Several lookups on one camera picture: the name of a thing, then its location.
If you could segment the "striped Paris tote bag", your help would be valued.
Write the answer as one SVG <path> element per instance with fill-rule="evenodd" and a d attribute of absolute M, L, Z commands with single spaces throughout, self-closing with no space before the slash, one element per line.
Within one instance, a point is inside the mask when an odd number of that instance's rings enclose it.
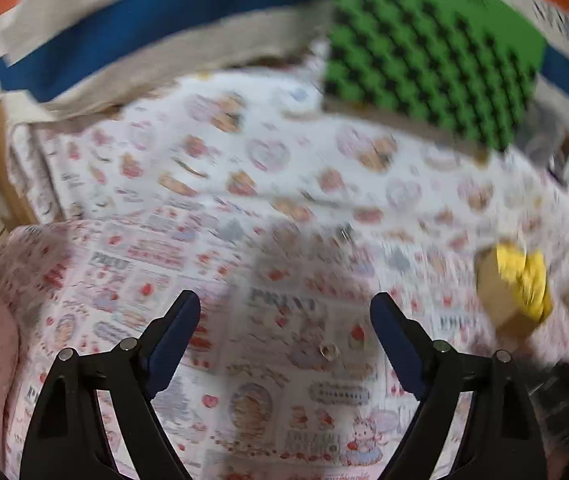
<path fill-rule="evenodd" d="M 533 96 L 569 104 L 569 0 L 503 0 L 547 41 Z M 175 77 L 286 56 L 328 35 L 333 0 L 0 0 L 0 102 L 48 122 Z"/>

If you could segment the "green checkered box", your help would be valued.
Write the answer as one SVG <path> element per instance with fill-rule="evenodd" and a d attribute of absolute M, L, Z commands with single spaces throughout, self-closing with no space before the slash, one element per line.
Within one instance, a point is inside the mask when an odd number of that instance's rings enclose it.
<path fill-rule="evenodd" d="M 547 41 L 503 0 L 333 0 L 325 95 L 505 151 Z"/>

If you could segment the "patterned white bed sheet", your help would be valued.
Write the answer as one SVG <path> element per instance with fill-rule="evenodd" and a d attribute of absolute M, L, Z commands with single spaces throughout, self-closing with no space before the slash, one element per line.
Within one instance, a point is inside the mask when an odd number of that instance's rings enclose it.
<path fill-rule="evenodd" d="M 368 313 L 387 292 L 463 352 L 497 341 L 475 256 L 540 250 L 569 282 L 569 191 L 511 151 L 478 159 L 326 114 L 304 76 L 184 77 L 111 116 L 19 126 L 11 168 L 36 226 L 0 249 L 20 326 L 6 466 L 66 347 L 112 349 L 185 289 L 201 320 L 154 400 L 197 479 L 373 479 L 416 400 Z M 342 243 L 348 223 L 355 243 Z"/>

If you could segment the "yellow cloth in box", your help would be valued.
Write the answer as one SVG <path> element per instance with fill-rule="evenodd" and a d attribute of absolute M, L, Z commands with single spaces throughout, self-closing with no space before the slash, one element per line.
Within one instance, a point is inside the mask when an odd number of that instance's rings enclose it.
<path fill-rule="evenodd" d="M 525 252 L 514 244 L 495 247 L 497 272 L 516 300 L 519 311 L 542 324 L 554 310 L 546 261 L 540 250 Z"/>

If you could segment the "hexagonal cardboard box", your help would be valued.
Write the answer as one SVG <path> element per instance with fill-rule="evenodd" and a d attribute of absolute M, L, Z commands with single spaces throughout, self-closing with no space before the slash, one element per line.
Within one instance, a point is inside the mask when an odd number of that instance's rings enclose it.
<path fill-rule="evenodd" d="M 497 245 L 485 250 L 478 256 L 475 265 L 477 295 L 497 335 L 501 338 L 523 341 L 530 337 L 547 319 L 542 324 L 536 324 L 519 311 L 513 294 L 498 275 L 495 260 L 495 247 Z M 549 278 L 548 288 L 551 296 Z"/>

